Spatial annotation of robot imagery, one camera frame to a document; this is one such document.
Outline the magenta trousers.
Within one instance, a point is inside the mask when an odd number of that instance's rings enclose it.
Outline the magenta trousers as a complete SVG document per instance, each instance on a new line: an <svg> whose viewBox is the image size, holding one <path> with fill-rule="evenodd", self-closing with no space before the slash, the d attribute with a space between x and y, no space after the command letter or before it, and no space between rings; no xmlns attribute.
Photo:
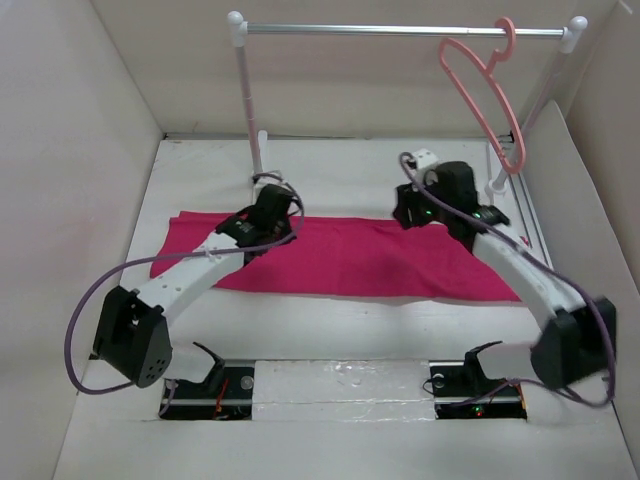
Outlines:
<svg viewBox="0 0 640 480"><path fill-rule="evenodd" d="M308 217L297 238L216 284L250 293L516 302L518 296L443 225Z"/></svg>

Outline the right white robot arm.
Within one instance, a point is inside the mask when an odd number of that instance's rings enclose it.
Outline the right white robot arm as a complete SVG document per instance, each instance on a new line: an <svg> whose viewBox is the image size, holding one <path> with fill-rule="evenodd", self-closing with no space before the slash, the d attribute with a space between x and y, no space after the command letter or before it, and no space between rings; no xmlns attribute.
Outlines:
<svg viewBox="0 0 640 480"><path fill-rule="evenodd" d="M468 352L462 381L483 394L498 381L533 382L549 390L570 387L597 373L615 389L616 309L539 260L509 218L481 204L473 169L465 162L424 163L403 152L399 164L408 183L396 189L394 218L403 229L432 222L494 271L538 323L532 343L497 341Z"/></svg>

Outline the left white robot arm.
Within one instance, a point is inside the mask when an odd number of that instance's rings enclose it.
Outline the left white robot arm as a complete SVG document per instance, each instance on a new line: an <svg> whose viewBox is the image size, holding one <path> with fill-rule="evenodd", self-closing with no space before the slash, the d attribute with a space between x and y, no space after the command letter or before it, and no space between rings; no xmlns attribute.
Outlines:
<svg viewBox="0 0 640 480"><path fill-rule="evenodd" d="M301 205L290 186L268 184L254 204L220 222L168 270L132 290L113 288L103 302L93 354L138 388L167 379L188 382L201 396L216 394L222 358L200 343L172 346L171 325L220 280L294 240L290 208Z"/></svg>

